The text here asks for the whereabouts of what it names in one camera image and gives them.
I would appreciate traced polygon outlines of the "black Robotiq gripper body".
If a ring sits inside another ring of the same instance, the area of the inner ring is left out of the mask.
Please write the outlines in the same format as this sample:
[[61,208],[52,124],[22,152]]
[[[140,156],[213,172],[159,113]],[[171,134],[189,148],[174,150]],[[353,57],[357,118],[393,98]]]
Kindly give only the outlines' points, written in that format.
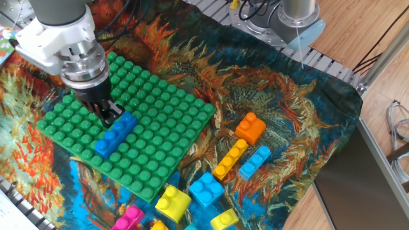
[[88,89],[73,89],[74,96],[80,102],[97,103],[102,100],[110,100],[112,84],[109,79],[103,83]]

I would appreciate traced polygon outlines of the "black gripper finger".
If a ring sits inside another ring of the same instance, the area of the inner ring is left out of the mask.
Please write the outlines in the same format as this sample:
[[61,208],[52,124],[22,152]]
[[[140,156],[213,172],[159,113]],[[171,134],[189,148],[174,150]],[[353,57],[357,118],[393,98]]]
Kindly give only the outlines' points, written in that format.
[[108,102],[91,102],[90,103],[91,112],[94,113],[102,122],[105,128],[111,126],[110,119],[110,106]]
[[125,112],[121,105],[115,104],[111,99],[107,100],[106,104],[106,116],[108,118],[119,118]]

